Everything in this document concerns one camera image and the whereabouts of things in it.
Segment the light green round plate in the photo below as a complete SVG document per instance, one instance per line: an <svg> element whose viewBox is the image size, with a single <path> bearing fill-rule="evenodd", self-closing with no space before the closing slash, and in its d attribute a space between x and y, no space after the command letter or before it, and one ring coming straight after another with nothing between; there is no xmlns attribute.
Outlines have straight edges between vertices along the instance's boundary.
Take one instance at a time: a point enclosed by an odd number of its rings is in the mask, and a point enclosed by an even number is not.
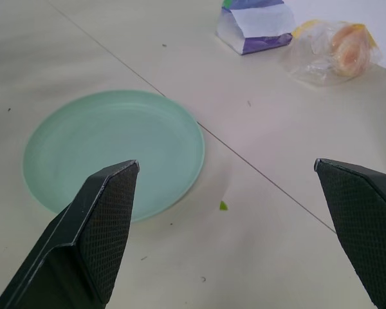
<svg viewBox="0 0 386 309"><path fill-rule="evenodd" d="M154 93L115 90L78 98L44 120L27 143L23 174L36 200L59 213L90 175L136 160L137 222L180 200L204 159L203 133L185 108Z"/></svg>

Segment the white and purple carton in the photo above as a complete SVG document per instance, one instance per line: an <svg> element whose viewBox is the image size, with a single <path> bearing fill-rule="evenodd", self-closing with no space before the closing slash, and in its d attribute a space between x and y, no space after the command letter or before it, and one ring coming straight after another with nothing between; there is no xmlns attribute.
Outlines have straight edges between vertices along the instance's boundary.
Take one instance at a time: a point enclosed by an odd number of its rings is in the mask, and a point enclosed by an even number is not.
<svg viewBox="0 0 386 309"><path fill-rule="evenodd" d="M224 0L216 35L239 55L288 45L295 20L283 0Z"/></svg>

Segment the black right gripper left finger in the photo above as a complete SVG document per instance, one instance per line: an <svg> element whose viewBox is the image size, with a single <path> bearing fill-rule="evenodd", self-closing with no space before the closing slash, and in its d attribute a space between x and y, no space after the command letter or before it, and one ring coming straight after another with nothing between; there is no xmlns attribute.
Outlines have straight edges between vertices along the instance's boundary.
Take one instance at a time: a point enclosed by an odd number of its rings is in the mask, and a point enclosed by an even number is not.
<svg viewBox="0 0 386 309"><path fill-rule="evenodd" d="M89 176L50 221L0 296L0 309L105 309L129 234L136 160Z"/></svg>

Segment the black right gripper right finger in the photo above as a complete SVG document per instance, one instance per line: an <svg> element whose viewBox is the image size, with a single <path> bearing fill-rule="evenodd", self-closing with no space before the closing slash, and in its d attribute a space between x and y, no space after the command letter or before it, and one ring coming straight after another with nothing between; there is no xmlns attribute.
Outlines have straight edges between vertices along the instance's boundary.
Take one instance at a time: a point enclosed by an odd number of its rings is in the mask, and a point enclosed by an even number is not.
<svg viewBox="0 0 386 309"><path fill-rule="evenodd" d="M338 240L377 309L386 309L386 174L315 161Z"/></svg>

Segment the clear plastic bag with food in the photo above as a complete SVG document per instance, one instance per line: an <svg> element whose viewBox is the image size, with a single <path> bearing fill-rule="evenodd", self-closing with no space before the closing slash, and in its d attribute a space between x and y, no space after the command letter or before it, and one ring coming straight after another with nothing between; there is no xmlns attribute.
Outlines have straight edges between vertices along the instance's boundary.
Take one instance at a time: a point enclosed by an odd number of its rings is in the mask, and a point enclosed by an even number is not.
<svg viewBox="0 0 386 309"><path fill-rule="evenodd" d="M343 83L364 74L381 58L366 25L345 21L310 20L292 33L283 58L296 79L318 86Z"/></svg>

